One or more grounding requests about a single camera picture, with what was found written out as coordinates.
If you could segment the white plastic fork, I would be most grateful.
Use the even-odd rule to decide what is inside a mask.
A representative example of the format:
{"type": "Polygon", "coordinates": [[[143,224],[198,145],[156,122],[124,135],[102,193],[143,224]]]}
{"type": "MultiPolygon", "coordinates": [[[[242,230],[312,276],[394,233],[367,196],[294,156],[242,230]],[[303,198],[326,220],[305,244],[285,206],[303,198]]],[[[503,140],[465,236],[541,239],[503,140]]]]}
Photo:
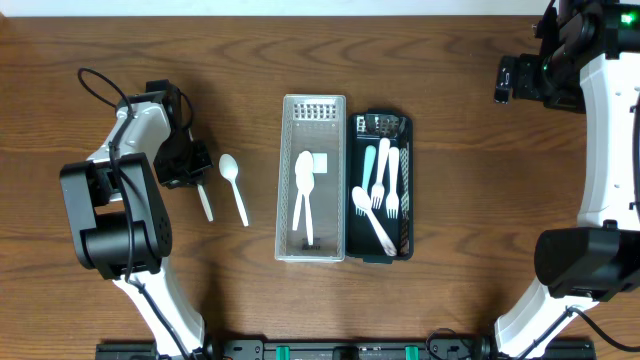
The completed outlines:
{"type": "Polygon", "coordinates": [[[383,178],[384,178],[389,150],[390,150],[390,140],[388,138],[381,138],[379,142],[378,155],[377,155],[376,181],[371,190],[371,200],[372,200],[373,209],[379,209],[381,207],[381,203],[385,195],[383,178]]]}
{"type": "Polygon", "coordinates": [[[389,194],[385,202],[387,217],[390,219],[396,219],[398,217],[399,196],[397,193],[397,184],[398,184],[399,162],[400,162],[399,149],[397,147],[391,147],[388,154],[389,194]]]}
{"type": "Polygon", "coordinates": [[[365,149],[365,154],[364,154],[362,181],[361,181],[361,187],[365,191],[369,190],[369,182],[370,182],[371,174],[373,171],[375,158],[376,158],[376,147],[373,145],[368,145],[365,149]]]}

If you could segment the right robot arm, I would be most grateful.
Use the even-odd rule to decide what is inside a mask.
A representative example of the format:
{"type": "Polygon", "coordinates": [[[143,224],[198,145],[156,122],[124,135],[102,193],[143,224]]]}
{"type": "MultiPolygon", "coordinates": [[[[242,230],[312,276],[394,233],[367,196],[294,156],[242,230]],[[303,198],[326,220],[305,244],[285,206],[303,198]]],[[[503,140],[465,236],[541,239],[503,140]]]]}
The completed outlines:
{"type": "Polygon", "coordinates": [[[639,8],[552,1],[533,31],[540,50],[501,59],[494,99],[585,116],[584,193],[574,227],[539,236],[534,279],[478,345],[481,359],[582,358],[560,332],[639,285],[639,8]]]}

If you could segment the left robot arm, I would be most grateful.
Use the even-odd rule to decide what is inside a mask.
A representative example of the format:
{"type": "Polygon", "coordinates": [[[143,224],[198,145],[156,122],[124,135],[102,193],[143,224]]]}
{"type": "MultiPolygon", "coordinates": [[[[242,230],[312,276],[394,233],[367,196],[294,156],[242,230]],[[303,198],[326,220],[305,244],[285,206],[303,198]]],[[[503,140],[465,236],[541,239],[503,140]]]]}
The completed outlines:
{"type": "Polygon", "coordinates": [[[168,80],[115,107],[116,123],[60,183],[78,261],[123,290],[155,337],[156,359],[212,359],[206,322],[170,263],[172,228],[159,189],[204,188],[209,152],[191,134],[186,95],[168,80]]]}

